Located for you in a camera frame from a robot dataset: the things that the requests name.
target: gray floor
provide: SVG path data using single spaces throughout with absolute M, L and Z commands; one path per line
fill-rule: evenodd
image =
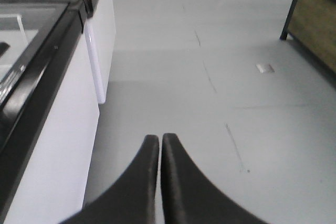
M 175 132 L 205 175 L 263 220 L 336 223 L 336 90 L 278 39 L 290 3 L 114 0 L 116 49 L 86 202 L 146 134 Z M 161 224 L 159 188 L 156 199 Z

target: display freezer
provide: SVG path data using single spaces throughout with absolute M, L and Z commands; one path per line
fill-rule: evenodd
M 99 109 L 80 0 L 0 1 L 0 222 L 82 207 Z

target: wooden display stand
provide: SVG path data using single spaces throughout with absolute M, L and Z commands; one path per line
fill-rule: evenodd
M 280 39 L 288 34 L 336 73 L 336 0 L 293 0 Z

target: glass lid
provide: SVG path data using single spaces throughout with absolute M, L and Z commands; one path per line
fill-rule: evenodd
M 65 8 L 0 3 L 0 105 Z

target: wooden panel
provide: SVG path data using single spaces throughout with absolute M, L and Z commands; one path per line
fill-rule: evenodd
M 288 30 L 336 72 L 336 2 L 298 0 Z

